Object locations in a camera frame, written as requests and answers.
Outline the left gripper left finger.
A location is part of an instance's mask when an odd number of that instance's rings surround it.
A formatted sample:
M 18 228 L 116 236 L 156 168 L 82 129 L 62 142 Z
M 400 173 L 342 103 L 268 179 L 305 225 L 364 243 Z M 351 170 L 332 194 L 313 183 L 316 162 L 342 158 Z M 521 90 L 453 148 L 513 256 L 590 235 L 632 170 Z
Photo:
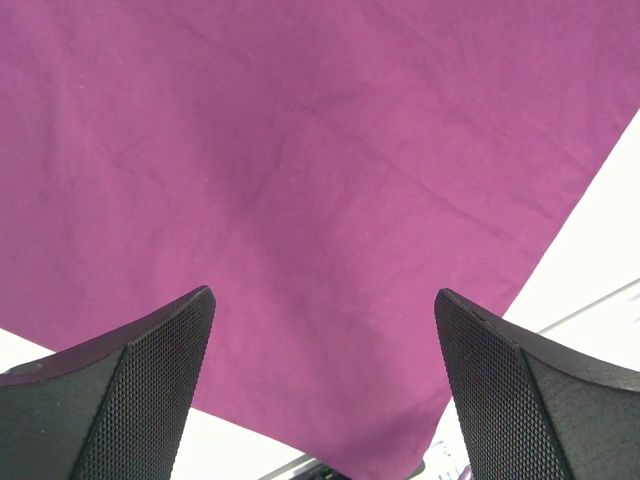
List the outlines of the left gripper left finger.
M 2 373 L 2 478 L 170 478 L 214 312 L 201 286 Z

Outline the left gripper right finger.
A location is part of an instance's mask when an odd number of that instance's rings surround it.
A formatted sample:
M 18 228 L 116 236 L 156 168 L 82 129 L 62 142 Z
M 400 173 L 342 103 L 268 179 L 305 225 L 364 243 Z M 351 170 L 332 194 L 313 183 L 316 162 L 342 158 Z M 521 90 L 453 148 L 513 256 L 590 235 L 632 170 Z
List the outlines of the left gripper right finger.
M 451 289 L 438 292 L 434 314 L 474 478 L 638 478 L 638 372 Z

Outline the purple cloth mat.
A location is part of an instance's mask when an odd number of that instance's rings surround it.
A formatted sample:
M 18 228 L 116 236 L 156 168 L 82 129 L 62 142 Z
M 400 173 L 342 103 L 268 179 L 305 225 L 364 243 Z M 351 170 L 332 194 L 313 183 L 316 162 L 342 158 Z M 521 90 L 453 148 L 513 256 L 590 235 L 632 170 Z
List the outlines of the purple cloth mat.
M 505 311 L 638 107 L 635 1 L 5 1 L 1 325 L 206 285 L 195 406 L 399 479 L 437 292 Z

